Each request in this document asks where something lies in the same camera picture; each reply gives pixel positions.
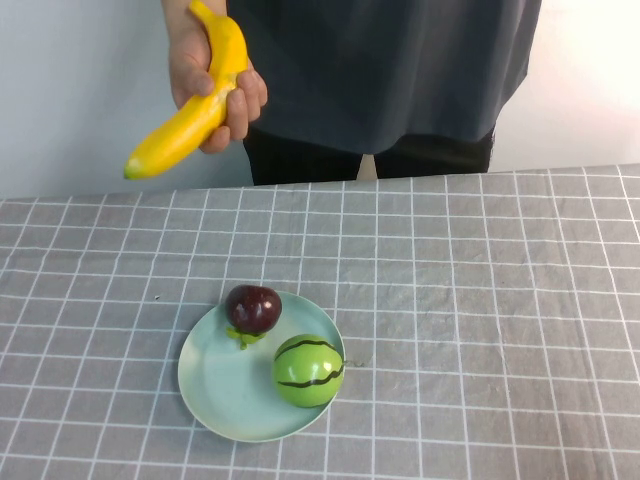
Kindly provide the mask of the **person's right hand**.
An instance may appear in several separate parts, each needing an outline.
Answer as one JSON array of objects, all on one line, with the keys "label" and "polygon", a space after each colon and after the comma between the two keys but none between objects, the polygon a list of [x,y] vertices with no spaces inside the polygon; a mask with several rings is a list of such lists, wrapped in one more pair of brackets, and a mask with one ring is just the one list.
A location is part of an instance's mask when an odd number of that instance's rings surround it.
[{"label": "person's right hand", "polygon": [[[204,26],[188,10],[187,1],[164,1],[162,8],[169,38],[169,77],[177,107],[194,95],[207,96],[214,89],[208,74],[211,49]],[[250,66],[240,73],[237,88],[227,97],[226,123],[201,144],[206,153],[220,153],[233,141],[244,140],[268,100],[266,83]]]}]

